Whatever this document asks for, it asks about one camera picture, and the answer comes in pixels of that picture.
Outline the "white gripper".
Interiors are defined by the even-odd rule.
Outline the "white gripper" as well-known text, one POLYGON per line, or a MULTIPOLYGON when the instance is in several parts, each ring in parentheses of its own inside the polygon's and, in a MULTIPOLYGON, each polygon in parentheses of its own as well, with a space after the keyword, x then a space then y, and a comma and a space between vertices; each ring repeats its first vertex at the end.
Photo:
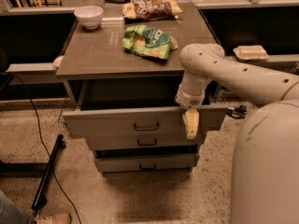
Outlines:
POLYGON ((196 109, 199 109, 202 106, 204 99, 204 94, 188 94, 181 87, 178 87, 175 101, 180 105, 181 108, 187 110, 183 114, 183 121, 186 128, 186 135, 189 140, 193 140, 197 135, 199 113, 196 109))

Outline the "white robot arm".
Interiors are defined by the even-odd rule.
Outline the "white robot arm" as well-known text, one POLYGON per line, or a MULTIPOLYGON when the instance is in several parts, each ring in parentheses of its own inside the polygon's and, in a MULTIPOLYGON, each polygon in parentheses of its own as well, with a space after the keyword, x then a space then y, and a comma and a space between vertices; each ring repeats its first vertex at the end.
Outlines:
POLYGON ((190 44, 179 60, 189 139, 213 80, 258 107, 236 138, 230 224, 299 224, 299 76, 229 60, 218 44, 190 44))

